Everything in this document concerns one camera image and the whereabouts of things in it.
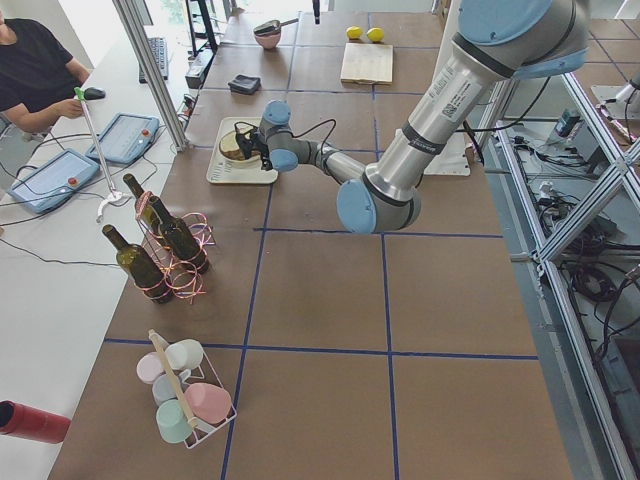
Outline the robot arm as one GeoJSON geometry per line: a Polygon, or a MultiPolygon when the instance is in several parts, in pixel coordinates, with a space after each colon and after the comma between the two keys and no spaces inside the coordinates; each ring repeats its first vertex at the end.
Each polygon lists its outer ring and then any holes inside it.
{"type": "Polygon", "coordinates": [[[336,205],[346,230],[400,230],[419,216],[417,184],[484,93],[510,78],[551,77],[580,68],[591,19],[587,1],[464,1],[452,53],[382,157],[363,165],[322,142],[291,132],[291,110],[271,101],[259,125],[236,139],[257,151],[266,170],[313,165],[339,185],[336,205]]]}

